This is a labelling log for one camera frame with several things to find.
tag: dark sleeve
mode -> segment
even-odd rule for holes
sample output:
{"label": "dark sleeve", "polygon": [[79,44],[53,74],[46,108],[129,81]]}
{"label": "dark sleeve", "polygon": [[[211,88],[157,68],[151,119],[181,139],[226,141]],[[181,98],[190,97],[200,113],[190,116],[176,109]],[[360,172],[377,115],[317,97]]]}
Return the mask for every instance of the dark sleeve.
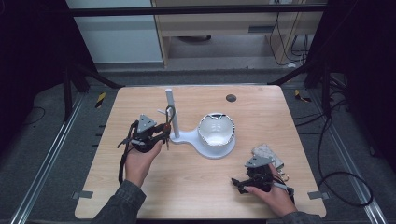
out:
{"label": "dark sleeve", "polygon": [[91,223],[136,223],[137,211],[145,199],[146,194],[138,186],[124,180]]}
{"label": "dark sleeve", "polygon": [[310,215],[304,212],[293,212],[282,217],[285,224],[320,224],[322,220],[318,215]]}

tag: hand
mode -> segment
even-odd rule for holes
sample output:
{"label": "hand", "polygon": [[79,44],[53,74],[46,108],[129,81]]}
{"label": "hand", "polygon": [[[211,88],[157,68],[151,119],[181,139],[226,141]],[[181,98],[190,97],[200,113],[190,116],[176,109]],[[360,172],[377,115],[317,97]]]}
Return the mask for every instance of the hand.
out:
{"label": "hand", "polygon": [[143,181],[149,173],[149,167],[154,161],[154,158],[160,153],[162,146],[163,140],[160,140],[154,145],[152,150],[146,153],[132,149],[125,162],[125,179],[141,188]]}
{"label": "hand", "polygon": [[[269,165],[274,175],[279,176],[273,164]],[[271,187],[269,192],[262,191],[255,187],[245,187],[245,190],[262,199],[270,209],[279,217],[283,217],[289,213],[297,212],[297,208],[291,201],[289,194],[281,188]]]}

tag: white cup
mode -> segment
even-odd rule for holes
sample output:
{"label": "white cup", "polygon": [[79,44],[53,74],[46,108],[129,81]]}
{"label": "white cup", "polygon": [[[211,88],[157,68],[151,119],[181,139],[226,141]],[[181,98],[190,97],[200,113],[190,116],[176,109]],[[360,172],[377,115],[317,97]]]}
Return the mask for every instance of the white cup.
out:
{"label": "white cup", "polygon": [[233,120],[222,113],[204,116],[198,125],[198,134],[204,145],[225,147],[233,141],[235,126]]}

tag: mechanical part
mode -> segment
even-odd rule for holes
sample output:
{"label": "mechanical part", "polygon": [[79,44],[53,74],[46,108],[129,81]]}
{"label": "mechanical part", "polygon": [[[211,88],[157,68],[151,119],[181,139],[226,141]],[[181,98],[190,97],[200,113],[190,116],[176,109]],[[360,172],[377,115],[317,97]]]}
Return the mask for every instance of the mechanical part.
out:
{"label": "mechanical part", "polygon": [[249,161],[247,161],[247,163],[245,163],[249,179],[239,181],[231,178],[231,180],[233,181],[233,184],[237,186],[239,193],[241,194],[248,193],[245,190],[245,186],[256,187],[265,192],[271,191],[272,186],[275,186],[287,191],[291,200],[294,202],[294,189],[286,186],[285,182],[280,177],[273,175],[271,168],[269,167],[270,163],[272,163],[270,159],[254,155]]}
{"label": "mechanical part", "polygon": [[172,114],[171,118],[169,118],[169,108],[172,108],[172,111],[175,111],[175,108],[172,105],[169,105],[166,107],[166,122],[157,124],[156,121],[153,119],[150,119],[146,115],[140,115],[139,120],[136,120],[134,123],[131,124],[131,127],[129,129],[127,137],[122,140],[117,147],[120,147],[121,145],[125,145],[125,150],[124,153],[122,154],[121,160],[120,160],[120,169],[119,169],[119,182],[120,184],[123,181],[123,167],[126,162],[126,158],[128,157],[129,152],[132,149],[136,149],[142,153],[147,153],[152,148],[154,145],[160,141],[163,140],[163,143],[166,143],[166,146],[169,149],[169,135],[171,134],[172,127],[171,127],[171,121],[175,114]]}

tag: wooden table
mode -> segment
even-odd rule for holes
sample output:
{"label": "wooden table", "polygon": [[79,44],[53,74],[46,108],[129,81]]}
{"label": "wooden table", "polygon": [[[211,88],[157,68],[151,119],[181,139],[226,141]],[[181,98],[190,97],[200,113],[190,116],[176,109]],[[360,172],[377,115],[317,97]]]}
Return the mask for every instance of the wooden table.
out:
{"label": "wooden table", "polygon": [[[230,116],[235,124],[236,145],[223,159],[209,160],[194,147],[170,143],[151,165],[142,190],[148,195],[139,218],[272,218],[265,203],[249,194],[240,194],[231,178],[246,180],[246,161],[251,149],[267,144],[285,162],[301,211],[325,216],[321,199],[310,200],[308,191],[317,191],[282,90],[278,86],[177,86],[120,89],[108,118],[84,190],[90,199],[80,198],[76,217],[93,218],[119,186],[118,169],[123,148],[117,144],[130,124],[141,114],[165,121],[157,109],[167,107],[165,89],[173,90],[179,129],[193,130],[211,112]],[[237,97],[230,103],[228,94]]]}

